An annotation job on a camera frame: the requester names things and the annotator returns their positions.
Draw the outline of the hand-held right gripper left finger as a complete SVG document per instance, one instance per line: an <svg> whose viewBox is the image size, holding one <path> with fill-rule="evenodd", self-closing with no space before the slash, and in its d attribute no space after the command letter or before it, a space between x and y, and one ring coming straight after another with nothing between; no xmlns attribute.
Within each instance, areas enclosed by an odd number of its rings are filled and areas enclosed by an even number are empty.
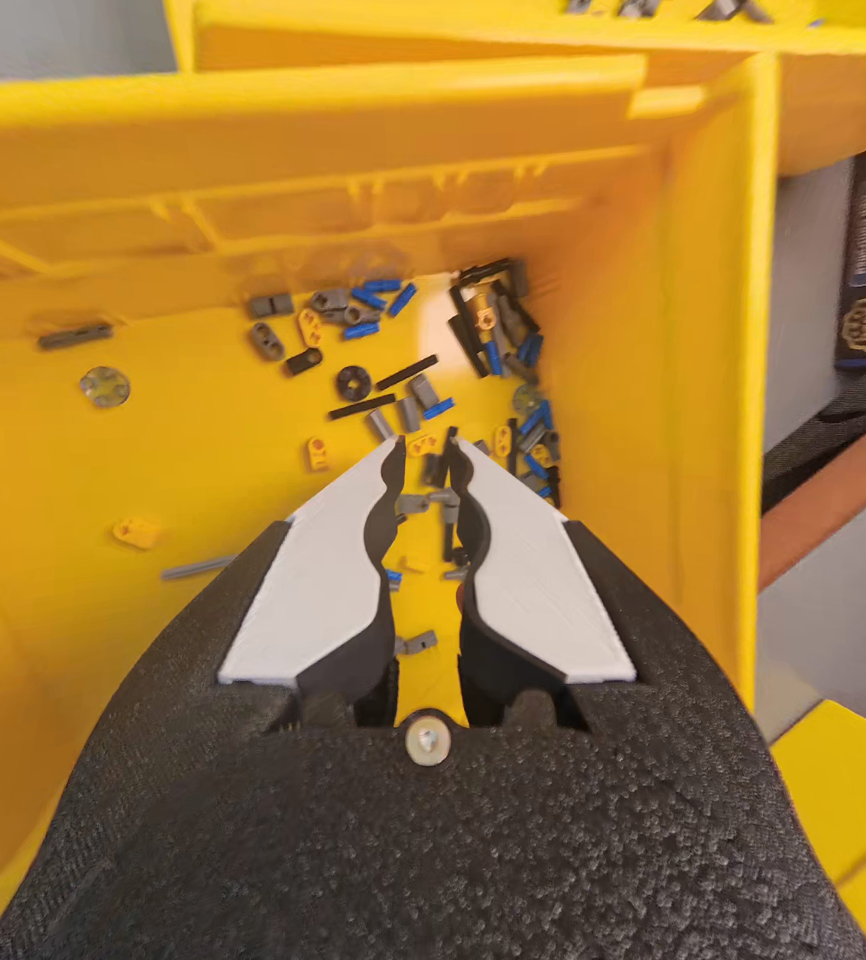
<svg viewBox="0 0 866 960"><path fill-rule="evenodd" d="M220 660L221 689L278 691L297 714L319 699L390 727L398 699L390 579L398 532L403 437L383 440L294 510Z"/></svg>

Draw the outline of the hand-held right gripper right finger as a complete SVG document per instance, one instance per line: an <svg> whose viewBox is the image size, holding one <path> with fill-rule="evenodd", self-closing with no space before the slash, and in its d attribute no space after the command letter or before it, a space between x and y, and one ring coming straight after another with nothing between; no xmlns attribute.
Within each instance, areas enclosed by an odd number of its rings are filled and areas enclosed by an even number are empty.
<svg viewBox="0 0 866 960"><path fill-rule="evenodd" d="M458 675L468 725L501 726L536 691L554 721L582 727L574 688L638 676L569 520L466 439L448 443L446 461L467 558Z"/></svg>

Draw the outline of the pile of grey blue lego pieces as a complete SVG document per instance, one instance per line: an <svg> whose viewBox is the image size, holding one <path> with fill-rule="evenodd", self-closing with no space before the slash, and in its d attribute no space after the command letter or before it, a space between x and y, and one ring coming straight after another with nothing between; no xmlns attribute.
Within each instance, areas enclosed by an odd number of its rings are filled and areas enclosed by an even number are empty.
<svg viewBox="0 0 866 960"><path fill-rule="evenodd" d="M19 273L8 273L0 271L0 287L4 287L9 282L16 282L20 279ZM521 258L501 258L489 262L485 266L468 267L464 270L454 270L450 274L449 284L453 284L457 289L471 289L476 284L497 281L497 289L501 287L500 299L508 298L515 300L514 295L525 295L529 293L529 282L527 279L527 269L525 261ZM352 294L349 290L328 289L323 293L311 294L311 296L287 293L273 293L262 295L247 295L242 308L237 307L244 313L248 320L248 330L246 331L246 341L252 344L249 348L255 350L257 355L263 359L264 363L269 362L273 366L282 367L282 371L287 378L293 376L287 370L311 369L322 360L322 348L319 345L322 339L321 329L327 323L335 323L338 330L342 331L343 338L352 341L361 334L366 336L377 332L380 327L380 320L391 319L393 316L401 313L406 307L407 302L416 293L416 282L405 282L400 279L370 279L361 283ZM113 316L117 311L111 307L100 306L60 306L46 309L37 307L39 313L36 316L27 316L32 310L31 303L26 304L25 294L20 294L20 307L9 308L0 307L0 340L26 338L28 341L42 341L37 347L39 351L62 350L67 347L75 346L80 342L102 340L103 337L111 337L115 330L120 327L128 326L133 320L127 320L123 310L119 310L117 316ZM303 343L303 349L298 355L287 363L286 355L295 354L292 348L287 349L280 339L275 335L272 329L273 322L280 318L294 317L298 310L298 320L296 321L299 336ZM470 321L470 330L478 337L482 333L486 338L486 344L482 347L482 356L473 355L473 359L479 362L486 359L486 353L496 353L494 344L488 339L485 332L487 321ZM417 362L410 367L408 371L402 374L397 373L387 378L384 383L395 383L412 377L416 371L426 369L432 366L436 357L428 357L421 362ZM95 398L97 406L103 406L108 401L112 406L115 402L125 401L127 398L127 385L121 385L113 389L112 381L116 379L115 372L101 370L99 373L89 374L86 380L96 386L97 393L102 393ZM387 394L391 394L392 388L387 385L383 388ZM354 404L356 410L366 410L375 408L387 402L392 402L391 395L384 395L375 403L372 400L366 404ZM113 539L117 542L122 541L128 548L135 552L139 550L152 549L156 537L159 536L159 527L151 520L124 520L122 523L114 524L116 528L113 531ZM211 558L187 562L179 566L173 565L165 570L160 576L164 581L175 581L199 576L206 572L219 570L232 562L232 556L223 556L221 558Z"/></svg>

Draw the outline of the yellow plastic bin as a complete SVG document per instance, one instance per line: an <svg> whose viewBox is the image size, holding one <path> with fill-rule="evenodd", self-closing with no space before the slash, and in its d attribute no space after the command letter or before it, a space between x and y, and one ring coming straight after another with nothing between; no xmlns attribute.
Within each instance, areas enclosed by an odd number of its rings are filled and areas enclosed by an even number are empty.
<svg viewBox="0 0 866 960"><path fill-rule="evenodd" d="M652 87L646 54L0 83L0 307L111 307L102 340L0 340L0 914L120 681L235 554L375 445L336 372L438 354L426 427L491 439L510 384L448 274L525 261L562 507L752 708L779 66ZM377 332L264 363L246 296L416 282ZM115 372L125 401L86 376ZM152 549L113 539L152 521Z"/></svg>
<svg viewBox="0 0 866 960"><path fill-rule="evenodd" d="M779 171L866 151L866 2L165 1L177 68L195 73L644 54L653 88L778 62Z"/></svg>
<svg viewBox="0 0 866 960"><path fill-rule="evenodd" d="M772 753L823 869L866 934L866 718L819 702Z"/></svg>

